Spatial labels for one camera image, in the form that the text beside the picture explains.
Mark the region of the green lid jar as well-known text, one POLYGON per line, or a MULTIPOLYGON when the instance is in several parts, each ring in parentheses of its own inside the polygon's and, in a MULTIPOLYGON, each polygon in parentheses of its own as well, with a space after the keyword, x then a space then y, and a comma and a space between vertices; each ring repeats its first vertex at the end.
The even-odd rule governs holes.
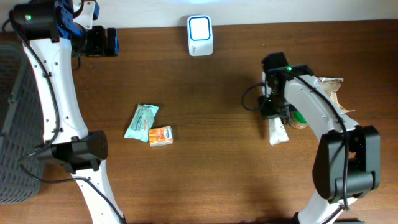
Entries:
POLYGON ((304 129, 308 123, 299 111, 294 111, 290 113, 289 125, 295 129, 304 129))

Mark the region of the white cream tube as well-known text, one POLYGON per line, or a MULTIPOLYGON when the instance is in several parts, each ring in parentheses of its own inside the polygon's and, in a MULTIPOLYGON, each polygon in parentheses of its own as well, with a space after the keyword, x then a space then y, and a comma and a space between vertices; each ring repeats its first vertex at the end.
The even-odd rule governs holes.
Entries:
POLYGON ((289 141, 287 132, 280 118, 269 120, 269 142, 271 146, 289 141))

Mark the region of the beige snack bag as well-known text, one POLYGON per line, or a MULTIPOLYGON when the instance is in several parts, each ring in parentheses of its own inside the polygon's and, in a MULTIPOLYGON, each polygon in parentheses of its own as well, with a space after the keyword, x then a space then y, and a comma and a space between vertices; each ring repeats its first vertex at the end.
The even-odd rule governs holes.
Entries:
POLYGON ((318 77, 317 79, 320 83, 321 89, 329 96, 330 100, 334 102, 342 112, 353 112, 353 110, 347 110, 338 102, 338 97, 336 93, 340 89, 344 81, 343 78, 318 77))

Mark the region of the teal tissue pack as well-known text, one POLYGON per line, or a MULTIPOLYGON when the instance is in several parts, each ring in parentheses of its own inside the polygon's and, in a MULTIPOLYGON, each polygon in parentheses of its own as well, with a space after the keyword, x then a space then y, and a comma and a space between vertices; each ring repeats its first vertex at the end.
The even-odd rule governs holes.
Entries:
POLYGON ((155 105, 138 105, 124 137, 148 142, 149 130, 152 128, 158 110, 159 107, 155 105))

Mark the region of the small orange packet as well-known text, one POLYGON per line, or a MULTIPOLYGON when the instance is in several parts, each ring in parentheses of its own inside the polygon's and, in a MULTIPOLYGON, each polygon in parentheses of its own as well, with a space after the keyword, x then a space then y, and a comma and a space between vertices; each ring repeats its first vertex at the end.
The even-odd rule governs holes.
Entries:
POLYGON ((165 126, 149 131, 149 144, 151 147, 164 146, 174 142, 172 128, 165 126))

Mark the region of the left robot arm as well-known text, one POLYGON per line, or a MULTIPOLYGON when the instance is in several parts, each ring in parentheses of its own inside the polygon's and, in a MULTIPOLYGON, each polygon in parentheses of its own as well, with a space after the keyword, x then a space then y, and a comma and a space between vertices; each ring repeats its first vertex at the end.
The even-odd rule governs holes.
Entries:
POLYGON ((44 143, 30 157, 70 174, 93 223, 124 223, 106 173, 106 135, 86 127, 72 75, 73 57, 119 53, 116 29, 93 24, 99 13, 96 1, 31 1, 14 6, 9 22, 33 69, 44 119, 44 143))

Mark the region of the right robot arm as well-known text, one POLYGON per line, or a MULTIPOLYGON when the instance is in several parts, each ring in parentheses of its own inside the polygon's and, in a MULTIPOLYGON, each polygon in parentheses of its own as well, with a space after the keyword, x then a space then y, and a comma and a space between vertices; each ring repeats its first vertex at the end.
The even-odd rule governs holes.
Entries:
POLYGON ((379 187, 380 134, 342 112, 307 65, 289 65, 278 52, 262 60, 262 69, 263 117, 287 121, 298 111, 319 142, 312 169, 315 192, 292 223, 334 223, 352 203, 379 187))

